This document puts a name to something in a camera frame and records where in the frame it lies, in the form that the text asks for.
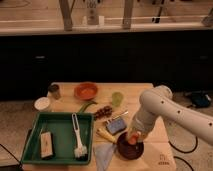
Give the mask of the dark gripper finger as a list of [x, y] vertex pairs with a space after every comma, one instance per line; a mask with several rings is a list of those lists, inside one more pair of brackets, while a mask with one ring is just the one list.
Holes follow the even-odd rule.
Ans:
[[137, 132], [136, 133], [136, 142], [141, 142], [141, 133], [140, 132]]

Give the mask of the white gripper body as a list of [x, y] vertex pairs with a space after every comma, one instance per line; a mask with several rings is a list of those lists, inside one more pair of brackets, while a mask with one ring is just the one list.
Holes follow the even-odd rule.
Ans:
[[138, 128], [136, 128], [133, 124], [130, 124], [130, 127], [128, 129], [128, 140], [131, 138], [132, 135], [135, 135], [137, 132], [141, 133], [141, 142], [145, 140], [148, 137], [147, 133], [142, 132]]

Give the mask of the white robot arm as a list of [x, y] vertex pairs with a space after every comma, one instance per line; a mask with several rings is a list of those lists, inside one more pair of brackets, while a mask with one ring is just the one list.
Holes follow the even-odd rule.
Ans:
[[165, 85], [143, 91], [139, 97], [140, 107], [134, 114], [127, 138], [134, 134], [142, 142], [153, 130], [159, 116], [168, 118], [213, 146], [213, 117], [183, 107], [172, 100], [173, 94]]

